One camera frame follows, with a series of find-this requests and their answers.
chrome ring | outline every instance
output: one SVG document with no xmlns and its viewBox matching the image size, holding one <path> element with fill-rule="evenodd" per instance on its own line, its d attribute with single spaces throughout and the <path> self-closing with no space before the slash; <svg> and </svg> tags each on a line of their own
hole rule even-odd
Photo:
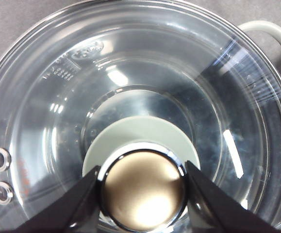
<svg viewBox="0 0 281 233">
<path fill-rule="evenodd" d="M 0 198 L 0 205 L 7 205 L 12 201 L 14 197 L 13 188 L 6 182 L 0 182 L 0 187 L 3 188 L 6 192 L 6 199 L 2 200 Z"/>
<path fill-rule="evenodd" d="M 177 156 L 166 147 L 151 142 L 136 142 L 123 146 L 113 152 L 101 166 L 97 179 L 100 182 L 104 181 L 106 179 L 106 173 L 116 160 L 121 159 L 121 157 L 123 158 L 125 154 L 136 150 L 152 150 L 159 152 L 168 157 L 177 166 L 178 171 L 182 177 L 186 173 L 184 166 L 177 158 Z"/>
<path fill-rule="evenodd" d="M 11 155 L 6 149 L 0 148 L 0 154 L 3 156 L 3 164 L 0 166 L 0 172 L 5 171 L 9 168 L 11 163 Z"/>
</svg>

gold knob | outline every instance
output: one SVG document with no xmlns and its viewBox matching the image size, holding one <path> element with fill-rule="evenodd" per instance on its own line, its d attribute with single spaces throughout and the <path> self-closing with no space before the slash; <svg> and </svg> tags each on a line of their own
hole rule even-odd
<svg viewBox="0 0 281 233">
<path fill-rule="evenodd" d="M 106 211 L 133 231 L 150 231 L 182 209 L 184 182 L 170 160 L 151 150 L 132 152 L 109 170 L 102 189 Z"/>
</svg>

pot lid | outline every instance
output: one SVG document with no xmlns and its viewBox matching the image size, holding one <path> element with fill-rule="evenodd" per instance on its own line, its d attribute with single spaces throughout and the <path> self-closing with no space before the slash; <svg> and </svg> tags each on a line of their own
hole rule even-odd
<svg viewBox="0 0 281 233">
<path fill-rule="evenodd" d="M 110 130 L 127 139 L 105 139 Z M 89 151 L 135 141 L 192 156 L 224 192 L 281 228 L 274 67 L 239 29 L 205 9 L 122 0 L 52 14 L 0 62 L 0 230 L 18 227 L 86 166 L 107 159 Z M 102 212 L 98 228 L 119 230 Z M 190 231 L 186 210 L 170 228 Z"/>
</svg>

gray surface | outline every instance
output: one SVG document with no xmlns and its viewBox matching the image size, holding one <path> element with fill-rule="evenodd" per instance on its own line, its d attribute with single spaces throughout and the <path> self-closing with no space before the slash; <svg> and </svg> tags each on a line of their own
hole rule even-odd
<svg viewBox="0 0 281 233">
<path fill-rule="evenodd" d="M 0 0 L 0 57 L 36 22 L 78 0 Z M 263 19 L 281 26 L 281 1 L 277 0 L 190 0 L 238 25 Z M 281 72 L 281 48 L 264 33 L 250 33 L 252 38 Z"/>
</svg>

